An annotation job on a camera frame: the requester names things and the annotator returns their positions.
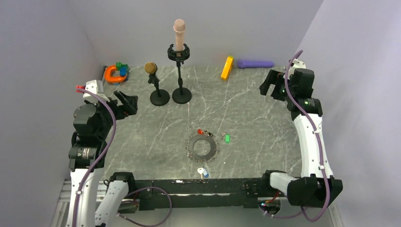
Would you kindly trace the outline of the key with green tag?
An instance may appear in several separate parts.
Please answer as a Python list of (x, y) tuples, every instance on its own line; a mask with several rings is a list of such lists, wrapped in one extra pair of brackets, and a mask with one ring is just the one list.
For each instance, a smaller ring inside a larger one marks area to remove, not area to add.
[(228, 134), (228, 133), (223, 133), (222, 136), (223, 136), (223, 141), (224, 141), (226, 144), (229, 144), (230, 141), (231, 141), (230, 134)]

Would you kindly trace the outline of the metal disc with keyrings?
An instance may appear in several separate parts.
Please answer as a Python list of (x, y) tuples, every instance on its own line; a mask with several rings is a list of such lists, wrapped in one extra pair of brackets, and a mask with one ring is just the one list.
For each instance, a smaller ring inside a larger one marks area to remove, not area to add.
[(194, 162), (209, 162), (218, 154), (219, 144), (211, 132), (193, 132), (185, 141), (185, 152)]

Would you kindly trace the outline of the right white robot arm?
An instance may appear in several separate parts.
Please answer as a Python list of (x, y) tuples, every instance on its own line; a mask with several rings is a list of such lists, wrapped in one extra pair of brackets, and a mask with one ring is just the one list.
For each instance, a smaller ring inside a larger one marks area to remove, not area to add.
[(325, 152), (323, 109), (320, 100), (312, 97), (313, 82), (314, 72), (309, 69), (296, 69), (289, 79), (282, 72), (270, 70), (259, 87), (260, 94), (265, 96), (274, 85), (271, 97), (287, 103), (298, 133), (302, 161), (300, 178), (267, 170), (261, 191), (269, 197), (280, 191), (293, 206), (326, 208), (341, 193), (343, 184), (334, 178)]

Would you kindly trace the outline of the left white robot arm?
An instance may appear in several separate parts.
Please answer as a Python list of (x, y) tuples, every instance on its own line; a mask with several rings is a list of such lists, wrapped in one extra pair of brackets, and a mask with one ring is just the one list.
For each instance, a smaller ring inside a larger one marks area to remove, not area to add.
[(97, 96), (74, 111), (75, 131), (69, 151), (71, 176), (68, 227), (110, 227), (122, 200), (136, 192), (133, 173), (115, 172), (108, 180), (106, 193), (97, 204), (98, 186), (103, 176), (105, 156), (114, 139), (117, 120), (135, 115), (138, 97), (114, 91), (116, 99)]

